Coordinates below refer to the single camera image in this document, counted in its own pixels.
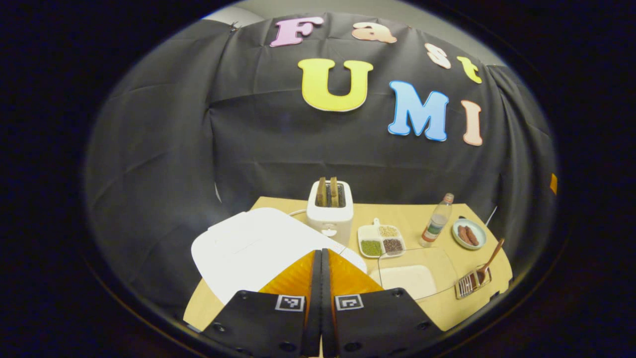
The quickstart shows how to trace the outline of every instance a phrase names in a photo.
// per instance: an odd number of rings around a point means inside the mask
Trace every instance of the foam letter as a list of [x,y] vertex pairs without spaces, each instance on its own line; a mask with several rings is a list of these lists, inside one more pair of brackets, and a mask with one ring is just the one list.
[[366,100],[367,74],[373,65],[364,61],[345,61],[351,70],[351,90],[345,96],[329,93],[329,69],[336,63],[329,59],[305,59],[298,63],[303,69],[303,98],[312,107],[322,111],[346,112],[362,106]]
[[355,30],[351,32],[351,35],[357,39],[366,41],[377,40],[386,43],[393,43],[398,40],[393,37],[388,27],[374,22],[358,22],[354,24],[354,28]]
[[466,133],[464,141],[470,145],[481,145],[483,140],[479,130],[479,112],[481,107],[470,101],[462,101],[462,106],[466,109]]
[[324,22],[322,17],[305,17],[305,18],[292,18],[291,20],[278,21],[276,26],[279,27],[276,39],[270,44],[271,47],[296,45],[303,42],[303,38],[297,38],[298,32],[305,36],[309,36],[314,30],[314,25],[320,25]]
[[426,47],[426,49],[428,50],[426,54],[431,58],[433,62],[440,65],[441,67],[444,67],[445,69],[450,68],[450,61],[446,58],[446,52],[444,52],[444,50],[430,43],[425,43],[424,47]]
[[457,56],[457,59],[464,65],[464,72],[466,72],[466,76],[477,83],[481,83],[481,78],[477,77],[477,74],[475,74],[475,72],[479,71],[477,66],[475,66],[471,60],[466,57]]
[[389,132],[400,136],[411,133],[408,117],[416,136],[420,136],[426,123],[431,123],[424,135],[434,141],[445,141],[446,105],[448,97],[437,91],[429,94],[426,103],[422,104],[412,84],[402,81],[391,81],[389,86],[396,93],[396,111],[393,123],[389,124]]

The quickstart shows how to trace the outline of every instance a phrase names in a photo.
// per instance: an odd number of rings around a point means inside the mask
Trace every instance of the cable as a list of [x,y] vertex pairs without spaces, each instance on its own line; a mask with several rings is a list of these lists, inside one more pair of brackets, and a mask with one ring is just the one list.
[[307,211],[307,209],[302,209],[302,210],[296,210],[292,213],[289,213],[289,216],[292,217],[294,215],[300,214],[300,213],[304,213],[305,211]]

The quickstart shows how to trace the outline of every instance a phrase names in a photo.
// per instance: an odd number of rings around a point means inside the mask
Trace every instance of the bottle label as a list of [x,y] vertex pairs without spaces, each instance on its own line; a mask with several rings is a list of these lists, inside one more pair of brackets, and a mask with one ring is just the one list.
[[431,221],[431,223],[429,223],[429,226],[426,228],[424,236],[429,239],[437,238],[442,228],[444,228],[444,225],[437,225],[433,221]]

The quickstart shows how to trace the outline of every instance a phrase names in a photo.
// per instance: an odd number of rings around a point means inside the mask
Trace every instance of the black fabric backdrop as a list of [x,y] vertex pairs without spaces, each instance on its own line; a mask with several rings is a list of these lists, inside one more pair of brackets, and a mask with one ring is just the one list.
[[[306,16],[325,23],[299,45],[269,47],[278,20]],[[306,199],[320,176],[348,182],[357,203],[433,204],[452,192],[483,221],[497,207],[489,228],[506,238],[515,276],[529,269],[549,239],[556,206],[549,184],[559,173],[547,121],[514,73],[395,22],[339,13],[284,18],[233,32],[199,21],[143,58],[105,101],[88,147],[86,204],[95,240],[121,280],[182,313],[200,280],[190,255],[200,233],[259,196]],[[355,39],[356,22],[385,25],[397,42]],[[451,69],[428,58],[427,42],[446,52]],[[482,84],[456,56],[479,68]],[[344,61],[373,65],[360,108],[327,112],[304,101],[297,63],[316,57],[336,62],[335,95],[350,89]],[[433,90],[449,97],[446,141],[387,131],[393,80],[411,83],[422,101]],[[462,139],[461,100],[481,106],[480,147]]]

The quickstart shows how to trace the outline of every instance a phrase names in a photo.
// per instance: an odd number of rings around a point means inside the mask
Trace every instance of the yellow letter u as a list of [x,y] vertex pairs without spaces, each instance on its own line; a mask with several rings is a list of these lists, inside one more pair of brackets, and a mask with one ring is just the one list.
[[364,61],[345,61],[351,70],[351,90],[345,96],[329,93],[329,69],[336,63],[329,59],[305,59],[298,63],[303,69],[303,98],[312,107],[322,111],[346,112],[355,110],[366,100],[367,74],[373,65]]

